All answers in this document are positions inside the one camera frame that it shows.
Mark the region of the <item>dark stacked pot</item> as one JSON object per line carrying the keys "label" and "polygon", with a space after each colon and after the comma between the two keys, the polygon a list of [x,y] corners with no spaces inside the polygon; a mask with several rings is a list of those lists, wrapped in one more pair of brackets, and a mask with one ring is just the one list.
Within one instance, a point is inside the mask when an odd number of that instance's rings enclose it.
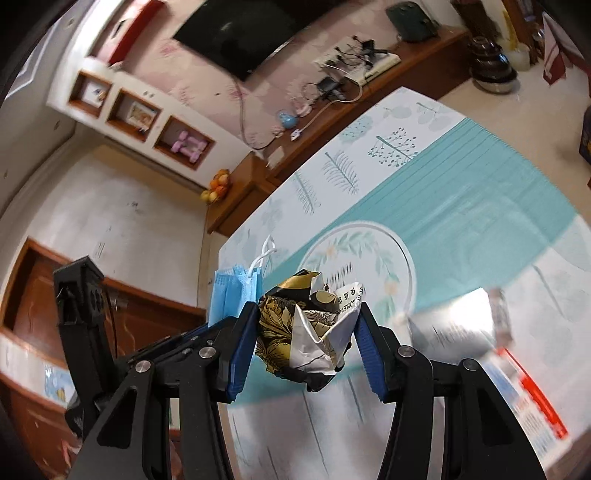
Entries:
{"label": "dark stacked pot", "polygon": [[475,84],[493,94],[509,94],[517,85],[517,71],[497,43],[474,37],[470,44],[470,73]]}

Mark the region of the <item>red white flat box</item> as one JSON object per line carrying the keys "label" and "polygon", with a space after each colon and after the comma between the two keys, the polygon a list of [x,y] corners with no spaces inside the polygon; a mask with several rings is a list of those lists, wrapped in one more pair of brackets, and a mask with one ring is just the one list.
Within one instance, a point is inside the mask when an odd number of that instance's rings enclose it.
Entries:
{"label": "red white flat box", "polygon": [[481,365],[509,405],[548,473],[572,446],[570,434],[557,411],[506,348],[487,353]]}

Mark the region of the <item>leaf-print tablecloth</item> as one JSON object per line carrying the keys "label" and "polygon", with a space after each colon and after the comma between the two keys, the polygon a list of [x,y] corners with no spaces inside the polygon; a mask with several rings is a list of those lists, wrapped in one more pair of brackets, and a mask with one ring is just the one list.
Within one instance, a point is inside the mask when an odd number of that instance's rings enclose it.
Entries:
{"label": "leaf-print tablecloth", "polygon": [[473,290],[501,289],[505,347],[542,390],[572,446],[590,433],[590,228],[530,161],[453,109],[401,88],[283,182],[219,251],[249,266],[272,235],[263,285],[301,269],[360,282],[376,320],[407,320]]}

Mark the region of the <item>blue teapot ornament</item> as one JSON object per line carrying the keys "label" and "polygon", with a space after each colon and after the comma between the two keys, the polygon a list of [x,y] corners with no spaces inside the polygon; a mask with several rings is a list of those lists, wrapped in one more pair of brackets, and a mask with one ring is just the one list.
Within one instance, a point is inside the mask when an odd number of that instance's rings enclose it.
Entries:
{"label": "blue teapot ornament", "polygon": [[291,130],[297,127],[298,117],[293,112],[287,110],[280,110],[279,112],[277,112],[276,117],[284,130]]}

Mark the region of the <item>black gold foil wrapper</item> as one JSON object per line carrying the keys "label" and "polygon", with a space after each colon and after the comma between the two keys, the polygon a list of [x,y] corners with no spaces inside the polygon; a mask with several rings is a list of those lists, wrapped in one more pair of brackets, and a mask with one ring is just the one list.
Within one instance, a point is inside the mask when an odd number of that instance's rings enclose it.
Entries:
{"label": "black gold foil wrapper", "polygon": [[364,296],[360,282],[332,290],[322,273],[298,271],[259,299],[256,356],[274,376],[322,390],[345,366]]}

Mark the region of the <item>pink dumbbells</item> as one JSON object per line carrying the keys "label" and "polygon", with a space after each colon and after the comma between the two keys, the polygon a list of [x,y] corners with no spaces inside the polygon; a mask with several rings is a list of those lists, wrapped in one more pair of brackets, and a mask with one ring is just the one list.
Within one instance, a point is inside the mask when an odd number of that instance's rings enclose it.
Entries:
{"label": "pink dumbbells", "polygon": [[191,164],[196,164],[207,147],[207,140],[194,137],[187,130],[182,130],[172,144],[171,151],[186,156]]}

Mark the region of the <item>white power strip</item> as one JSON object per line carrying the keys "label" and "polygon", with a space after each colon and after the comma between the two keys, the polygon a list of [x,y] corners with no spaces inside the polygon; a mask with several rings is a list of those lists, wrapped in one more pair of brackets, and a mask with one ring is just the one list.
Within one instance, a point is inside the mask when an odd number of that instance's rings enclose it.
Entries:
{"label": "white power strip", "polygon": [[363,53],[353,45],[335,45],[314,60],[318,70],[339,74],[353,83],[366,85],[401,63],[399,55],[388,51]]}

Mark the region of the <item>brown wooden door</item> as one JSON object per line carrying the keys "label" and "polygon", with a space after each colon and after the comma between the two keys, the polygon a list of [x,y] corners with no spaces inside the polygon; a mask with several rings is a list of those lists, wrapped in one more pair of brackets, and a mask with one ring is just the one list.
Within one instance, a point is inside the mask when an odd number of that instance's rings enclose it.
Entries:
{"label": "brown wooden door", "polygon": [[[66,258],[28,238],[1,301],[1,403],[44,476],[64,477],[79,440],[64,412],[73,387],[58,333],[53,272]],[[204,309],[178,303],[107,278],[111,310],[107,337],[119,355],[205,321]]]}

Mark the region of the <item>fruit bowl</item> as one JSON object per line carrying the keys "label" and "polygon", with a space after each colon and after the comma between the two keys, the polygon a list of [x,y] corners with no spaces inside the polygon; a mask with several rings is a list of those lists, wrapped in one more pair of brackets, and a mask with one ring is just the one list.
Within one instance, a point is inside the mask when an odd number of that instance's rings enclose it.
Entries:
{"label": "fruit bowl", "polygon": [[209,182],[209,188],[200,194],[200,198],[207,205],[211,205],[224,199],[230,188],[230,172],[228,169],[220,169]]}

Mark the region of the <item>blue face mask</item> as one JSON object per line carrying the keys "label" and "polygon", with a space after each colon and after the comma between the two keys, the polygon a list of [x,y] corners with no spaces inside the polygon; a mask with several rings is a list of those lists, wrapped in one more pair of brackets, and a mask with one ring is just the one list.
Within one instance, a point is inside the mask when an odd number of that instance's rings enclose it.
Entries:
{"label": "blue face mask", "polygon": [[249,267],[235,265],[214,274],[207,325],[213,326],[228,317],[238,317],[247,302],[259,302],[263,296],[263,267],[270,255],[276,253],[276,243],[269,235],[262,251]]}

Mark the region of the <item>silver white carton box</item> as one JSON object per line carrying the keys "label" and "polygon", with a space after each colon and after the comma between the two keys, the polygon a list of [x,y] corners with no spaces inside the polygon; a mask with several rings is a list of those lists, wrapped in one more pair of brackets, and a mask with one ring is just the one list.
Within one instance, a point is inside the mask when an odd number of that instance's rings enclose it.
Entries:
{"label": "silver white carton box", "polygon": [[512,341],[504,292],[479,288],[407,320],[412,345],[429,359],[457,364],[480,359]]}

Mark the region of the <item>dark green toaster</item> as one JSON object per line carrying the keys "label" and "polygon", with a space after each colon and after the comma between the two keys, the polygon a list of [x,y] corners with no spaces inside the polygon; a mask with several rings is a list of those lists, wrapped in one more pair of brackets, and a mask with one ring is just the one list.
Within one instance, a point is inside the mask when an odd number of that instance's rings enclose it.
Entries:
{"label": "dark green toaster", "polygon": [[422,43],[439,36],[436,24],[416,2],[399,2],[386,14],[404,42]]}

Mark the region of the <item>wall television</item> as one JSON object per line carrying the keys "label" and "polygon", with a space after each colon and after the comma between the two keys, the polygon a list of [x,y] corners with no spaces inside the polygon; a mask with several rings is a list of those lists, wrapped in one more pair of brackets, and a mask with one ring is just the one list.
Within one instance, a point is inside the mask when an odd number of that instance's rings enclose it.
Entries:
{"label": "wall television", "polygon": [[337,6],[331,0],[206,1],[173,39],[245,81],[294,35]]}

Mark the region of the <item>wooden tv cabinet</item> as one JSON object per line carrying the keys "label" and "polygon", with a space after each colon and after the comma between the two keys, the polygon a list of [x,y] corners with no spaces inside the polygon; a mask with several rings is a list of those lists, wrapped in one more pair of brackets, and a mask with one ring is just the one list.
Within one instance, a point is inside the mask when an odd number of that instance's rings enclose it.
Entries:
{"label": "wooden tv cabinet", "polygon": [[470,78],[470,33],[444,26],[437,38],[423,43],[401,43],[402,62],[370,81],[353,104],[322,101],[304,118],[304,133],[273,140],[259,157],[250,153],[231,172],[228,195],[207,208],[206,231],[230,236],[280,186],[342,129],[400,87],[438,100]]}

